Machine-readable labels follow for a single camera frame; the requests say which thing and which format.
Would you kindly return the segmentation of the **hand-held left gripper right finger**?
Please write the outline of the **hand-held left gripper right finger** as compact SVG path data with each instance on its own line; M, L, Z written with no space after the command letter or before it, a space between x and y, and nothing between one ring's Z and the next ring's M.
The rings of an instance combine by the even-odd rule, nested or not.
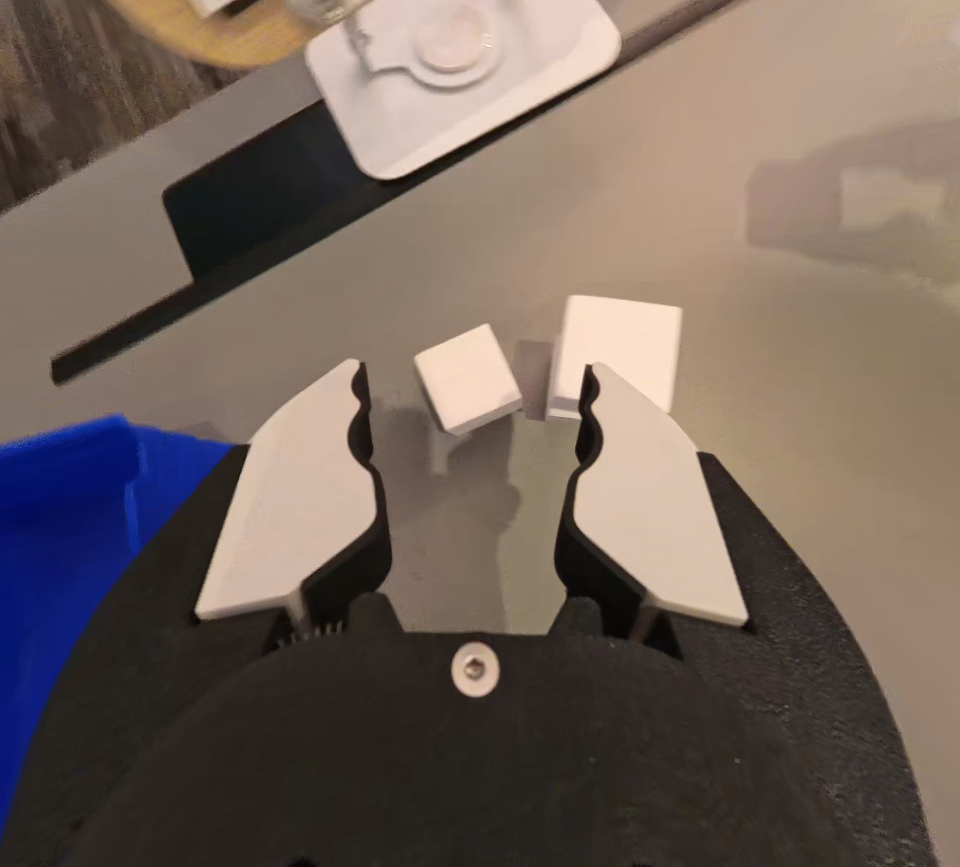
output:
M733 629L749 612L696 444L607 364L587 365L557 574L627 639L643 608Z

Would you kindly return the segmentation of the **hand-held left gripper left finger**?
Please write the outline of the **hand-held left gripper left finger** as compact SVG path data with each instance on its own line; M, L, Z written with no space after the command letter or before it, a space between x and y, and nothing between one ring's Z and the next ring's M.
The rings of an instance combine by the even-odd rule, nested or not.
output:
M392 566L365 363L346 359L254 433L198 594L215 621L282 610L294 632L346 628Z

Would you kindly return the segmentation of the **white hard foam cube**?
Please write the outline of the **white hard foam cube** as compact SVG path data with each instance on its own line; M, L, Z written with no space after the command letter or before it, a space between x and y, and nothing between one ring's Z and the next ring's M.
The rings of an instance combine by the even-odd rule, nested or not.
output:
M459 437L522 408L522 392L489 323L414 356L414 369L443 432Z
M676 383L683 309L622 298L567 298L554 343L545 405L547 421L580 418L585 370L614 369L670 413Z

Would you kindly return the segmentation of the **blue plastic bin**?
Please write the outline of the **blue plastic bin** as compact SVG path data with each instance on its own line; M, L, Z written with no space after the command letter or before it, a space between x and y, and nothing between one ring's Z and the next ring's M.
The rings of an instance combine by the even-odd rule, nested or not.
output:
M229 442L113 415L1 447L1 823L67 657Z

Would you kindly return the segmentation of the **wooden book stand white base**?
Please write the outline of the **wooden book stand white base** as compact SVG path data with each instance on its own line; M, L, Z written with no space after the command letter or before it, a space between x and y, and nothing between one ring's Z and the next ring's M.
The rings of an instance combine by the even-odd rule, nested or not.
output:
M211 67L300 48L361 169L403 177L618 57L596 0L106 0L147 39Z

